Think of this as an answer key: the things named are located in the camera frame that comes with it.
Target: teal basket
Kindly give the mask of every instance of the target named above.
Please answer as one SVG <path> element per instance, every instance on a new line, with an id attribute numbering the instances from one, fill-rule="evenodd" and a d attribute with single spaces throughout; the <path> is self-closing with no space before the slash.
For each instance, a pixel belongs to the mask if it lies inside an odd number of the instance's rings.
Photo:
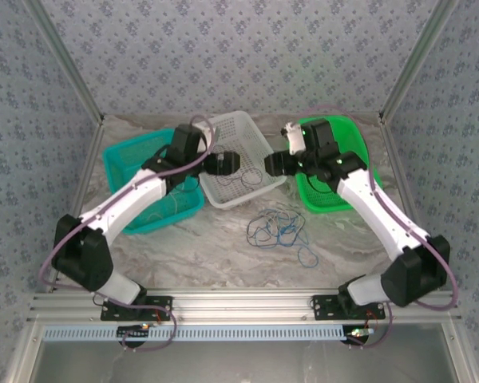
<path id="1" fill-rule="evenodd" d="M 174 129 L 159 130 L 105 149 L 103 161 L 110 191 L 115 193 L 127 184 L 156 150 L 170 144 L 173 135 Z M 183 184 L 141 212 L 122 232 L 149 233 L 195 215 L 203 205 L 204 194 L 198 180 L 187 177 Z"/>
<path id="2" fill-rule="evenodd" d="M 332 127 L 332 134 L 338 144 L 341 153 L 355 152 L 366 163 L 367 148 L 357 125 L 344 116 L 326 116 L 312 117 L 300 120 L 300 124 L 304 124 L 313 120 L 328 120 Z M 376 169 L 374 170 L 374 179 L 377 184 L 382 187 L 382 181 Z M 333 211 L 343 211 L 352 209 L 344 199 L 334 193 L 327 184 L 317 180 L 315 176 L 309 179 L 302 173 L 296 175 L 296 184 L 300 198 L 309 211 L 313 213 L 331 213 Z"/>

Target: marble surface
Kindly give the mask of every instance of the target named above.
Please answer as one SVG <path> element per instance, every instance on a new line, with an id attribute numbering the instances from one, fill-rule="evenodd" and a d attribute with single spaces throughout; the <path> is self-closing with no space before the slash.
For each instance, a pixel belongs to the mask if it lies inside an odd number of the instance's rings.
<path id="1" fill-rule="evenodd" d="M 284 148 L 279 130 L 294 117 L 253 115 L 252 118 L 274 150 Z M 106 116 L 100 154 L 83 211 L 110 195 L 103 149 L 187 121 L 187 116 Z M 362 117 L 362 130 L 387 194 L 401 206 L 375 115 Z M 305 228 L 310 246 L 319 257 L 316 268 L 299 264 L 296 247 L 261 250 L 247 243 L 248 222 L 268 207 L 293 209 L 307 219 Z M 273 191 L 231 210 L 214 208 L 206 201 L 204 208 L 191 219 L 147 235 L 120 234 L 111 251 L 116 268 L 147 287 L 337 287 L 360 274 L 384 270 L 389 264 L 382 244 L 358 213 L 310 213 L 300 200 L 292 177 Z M 304 262 L 313 261 L 305 252 L 302 258 Z"/>

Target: blue cable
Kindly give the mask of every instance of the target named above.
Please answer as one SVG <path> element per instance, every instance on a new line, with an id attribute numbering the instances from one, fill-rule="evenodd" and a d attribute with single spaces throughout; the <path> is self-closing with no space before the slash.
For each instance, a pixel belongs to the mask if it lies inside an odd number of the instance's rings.
<path id="1" fill-rule="evenodd" d="M 289 214 L 290 212 L 294 213 L 295 216 L 291 218 Z M 257 221 L 260 221 L 261 219 L 265 219 L 266 224 L 264 226 L 258 226 L 255 229 L 254 233 L 250 235 L 251 225 Z M 273 249 L 277 246 L 297 246 L 299 247 L 297 255 L 300 265 L 307 269 L 313 269 L 318 266 L 319 257 L 309 248 L 309 239 L 307 237 L 307 232 L 303 229 L 305 222 L 305 218 L 303 218 L 303 216 L 296 211 L 264 209 L 259 212 L 259 215 L 257 217 L 255 217 L 248 223 L 247 242 L 253 247 L 258 247 L 259 249 L 264 250 Z M 258 238 L 259 233 L 263 233 L 265 237 L 263 239 Z M 311 265 L 303 263 L 301 258 L 302 249 L 306 249 L 312 256 L 314 256 L 315 263 Z"/>

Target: patterned wallpaper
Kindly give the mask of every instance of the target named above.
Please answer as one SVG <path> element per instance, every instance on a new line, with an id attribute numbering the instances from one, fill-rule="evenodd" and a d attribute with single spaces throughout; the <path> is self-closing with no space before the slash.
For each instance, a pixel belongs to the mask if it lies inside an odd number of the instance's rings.
<path id="1" fill-rule="evenodd" d="M 20 0 L 0 0 L 0 381 L 94 124 Z"/>
<path id="2" fill-rule="evenodd" d="M 42 0 L 102 113 L 378 111 L 437 0 Z"/>
<path id="3" fill-rule="evenodd" d="M 390 122 L 423 223 L 451 242 L 479 358 L 479 0 L 461 0 Z"/>

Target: blue floral wallpaper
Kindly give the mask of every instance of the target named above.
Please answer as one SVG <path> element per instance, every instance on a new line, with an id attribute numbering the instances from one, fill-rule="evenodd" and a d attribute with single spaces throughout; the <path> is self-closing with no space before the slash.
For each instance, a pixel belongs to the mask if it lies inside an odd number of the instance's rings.
<path id="1" fill-rule="evenodd" d="M 479 359 L 479 0 L 461 0 L 390 122 L 423 223 L 451 265 Z"/>
<path id="2" fill-rule="evenodd" d="M 0 381 L 94 123 L 20 0 L 0 0 Z"/>
<path id="3" fill-rule="evenodd" d="M 380 110 L 437 0 L 42 0 L 102 113 Z"/>

